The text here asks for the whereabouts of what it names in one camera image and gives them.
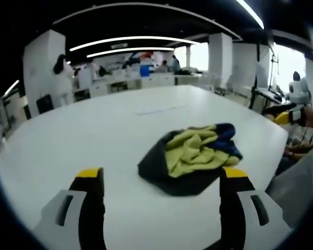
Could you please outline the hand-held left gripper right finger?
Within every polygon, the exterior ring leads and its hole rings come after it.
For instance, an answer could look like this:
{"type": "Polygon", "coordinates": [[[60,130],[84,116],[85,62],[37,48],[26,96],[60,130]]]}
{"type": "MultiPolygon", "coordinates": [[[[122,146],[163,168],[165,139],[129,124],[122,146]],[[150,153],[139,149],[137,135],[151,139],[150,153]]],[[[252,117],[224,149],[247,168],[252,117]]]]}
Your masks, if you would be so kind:
{"type": "Polygon", "coordinates": [[[240,169],[222,167],[220,199],[221,249],[276,249],[291,232],[282,208],[240,169]]]}

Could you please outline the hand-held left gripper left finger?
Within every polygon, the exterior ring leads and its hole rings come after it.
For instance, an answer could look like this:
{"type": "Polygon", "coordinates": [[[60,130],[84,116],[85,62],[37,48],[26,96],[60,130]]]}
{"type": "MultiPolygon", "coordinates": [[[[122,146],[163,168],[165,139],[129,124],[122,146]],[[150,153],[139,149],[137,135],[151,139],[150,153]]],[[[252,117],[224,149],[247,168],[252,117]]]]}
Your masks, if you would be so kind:
{"type": "Polygon", "coordinates": [[[33,233],[46,249],[105,249],[104,171],[80,171],[41,210],[33,233]]]}

